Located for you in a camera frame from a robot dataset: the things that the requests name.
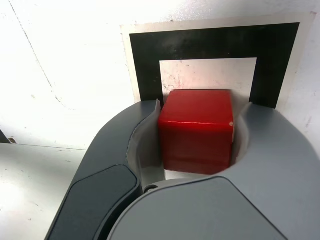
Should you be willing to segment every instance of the white surface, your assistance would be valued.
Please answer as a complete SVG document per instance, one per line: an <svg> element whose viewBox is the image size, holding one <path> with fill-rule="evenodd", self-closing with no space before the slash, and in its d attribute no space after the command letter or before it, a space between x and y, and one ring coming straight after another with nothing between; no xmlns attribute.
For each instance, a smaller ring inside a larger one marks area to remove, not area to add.
<svg viewBox="0 0 320 240"><path fill-rule="evenodd" d="M0 2L0 129L18 144L77 149L87 149L109 119L134 103L119 25L320 10L320 0L11 2L16 15L8 0ZM318 153L319 43L317 15L281 110Z"/></svg>
<svg viewBox="0 0 320 240"><path fill-rule="evenodd" d="M233 117L248 104L256 58L160 61L164 102L174 89L229 89Z"/></svg>
<svg viewBox="0 0 320 240"><path fill-rule="evenodd" d="M84 150L0 143L0 239L43 240Z"/></svg>

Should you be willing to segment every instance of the red wooden block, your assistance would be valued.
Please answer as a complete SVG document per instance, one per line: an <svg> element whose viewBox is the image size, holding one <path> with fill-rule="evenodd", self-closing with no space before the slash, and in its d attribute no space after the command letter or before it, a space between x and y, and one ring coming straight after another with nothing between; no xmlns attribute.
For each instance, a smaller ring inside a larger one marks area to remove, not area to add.
<svg viewBox="0 0 320 240"><path fill-rule="evenodd" d="M172 91L158 130L165 169L208 175L227 169L234 131L230 91Z"/></svg>

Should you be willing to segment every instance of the gray plastic housing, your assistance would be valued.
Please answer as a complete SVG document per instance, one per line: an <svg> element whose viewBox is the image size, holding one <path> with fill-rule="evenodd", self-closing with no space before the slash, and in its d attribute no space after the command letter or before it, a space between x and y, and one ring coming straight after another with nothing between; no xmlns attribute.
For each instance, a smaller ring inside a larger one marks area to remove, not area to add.
<svg viewBox="0 0 320 240"><path fill-rule="evenodd" d="M139 168L147 158L159 167L156 109L156 101L137 103L101 129L47 240L320 239L319 158L290 122L266 107L249 104L236 121L235 165L141 196ZM138 127L151 115L149 127ZM130 140L137 144L131 153Z"/></svg>
<svg viewBox="0 0 320 240"><path fill-rule="evenodd" d="M107 238L119 215L143 193L140 180L129 168L127 150L134 130L156 106L156 101L134 104L99 131L71 182L46 240Z"/></svg>

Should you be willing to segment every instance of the black border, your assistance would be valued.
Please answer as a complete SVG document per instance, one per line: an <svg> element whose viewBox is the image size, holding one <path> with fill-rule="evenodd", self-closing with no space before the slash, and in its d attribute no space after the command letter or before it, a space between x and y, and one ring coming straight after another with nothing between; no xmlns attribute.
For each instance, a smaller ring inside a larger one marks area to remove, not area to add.
<svg viewBox="0 0 320 240"><path fill-rule="evenodd" d="M11 142L6 138L4 133L0 129L0 144L10 144Z"/></svg>
<svg viewBox="0 0 320 240"><path fill-rule="evenodd" d="M164 104L159 61L257 58L249 101L276 108L300 23L130 34L142 101Z"/></svg>

